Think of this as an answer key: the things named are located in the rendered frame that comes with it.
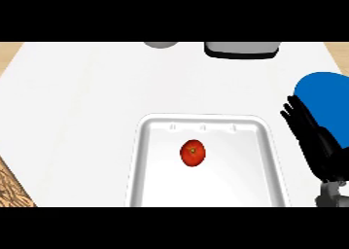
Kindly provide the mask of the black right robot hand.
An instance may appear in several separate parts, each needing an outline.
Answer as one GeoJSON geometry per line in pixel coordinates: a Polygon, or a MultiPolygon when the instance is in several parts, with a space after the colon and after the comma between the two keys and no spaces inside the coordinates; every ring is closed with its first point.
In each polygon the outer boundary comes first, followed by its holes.
{"type": "Polygon", "coordinates": [[[287,97],[283,107],[280,114],[299,141],[312,173],[324,183],[349,181],[349,146],[340,147],[296,95],[287,97]]]}

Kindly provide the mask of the blue plate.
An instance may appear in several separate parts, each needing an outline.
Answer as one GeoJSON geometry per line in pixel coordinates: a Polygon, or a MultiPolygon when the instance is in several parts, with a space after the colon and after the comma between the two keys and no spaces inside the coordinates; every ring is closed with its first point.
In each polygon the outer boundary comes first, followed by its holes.
{"type": "Polygon", "coordinates": [[[300,79],[293,94],[340,147],[349,147],[349,77],[331,72],[315,72],[300,79]]]}

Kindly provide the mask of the red tomato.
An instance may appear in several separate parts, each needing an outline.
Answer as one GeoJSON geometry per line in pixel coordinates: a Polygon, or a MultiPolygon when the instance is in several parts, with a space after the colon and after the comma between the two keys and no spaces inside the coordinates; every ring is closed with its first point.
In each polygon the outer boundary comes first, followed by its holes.
{"type": "Polygon", "coordinates": [[[187,166],[197,166],[206,158],[206,148],[203,143],[195,139],[188,140],[179,149],[179,156],[187,166]]]}

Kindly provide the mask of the white plastic tray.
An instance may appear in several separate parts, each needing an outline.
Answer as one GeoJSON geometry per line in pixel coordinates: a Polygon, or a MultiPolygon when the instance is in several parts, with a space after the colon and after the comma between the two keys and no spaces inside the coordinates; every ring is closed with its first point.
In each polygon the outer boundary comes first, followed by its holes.
{"type": "Polygon", "coordinates": [[[286,207],[287,193],[266,122],[256,116],[150,114],[139,122],[127,206],[286,207]],[[179,149],[206,148],[191,167],[179,149]]]}

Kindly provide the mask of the grey and black appliance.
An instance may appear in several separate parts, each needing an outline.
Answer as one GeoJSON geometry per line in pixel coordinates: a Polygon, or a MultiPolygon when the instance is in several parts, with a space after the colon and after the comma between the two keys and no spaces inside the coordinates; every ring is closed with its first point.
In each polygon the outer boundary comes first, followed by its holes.
{"type": "Polygon", "coordinates": [[[204,52],[210,57],[229,59],[274,58],[280,42],[206,42],[204,52]]]}

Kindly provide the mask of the grey round object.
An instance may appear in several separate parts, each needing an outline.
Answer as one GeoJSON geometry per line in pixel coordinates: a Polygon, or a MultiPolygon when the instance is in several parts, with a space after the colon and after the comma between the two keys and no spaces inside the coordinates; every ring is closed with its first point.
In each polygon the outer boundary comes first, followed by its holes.
{"type": "Polygon", "coordinates": [[[154,49],[166,49],[176,45],[178,42],[144,42],[144,44],[154,49]]]}

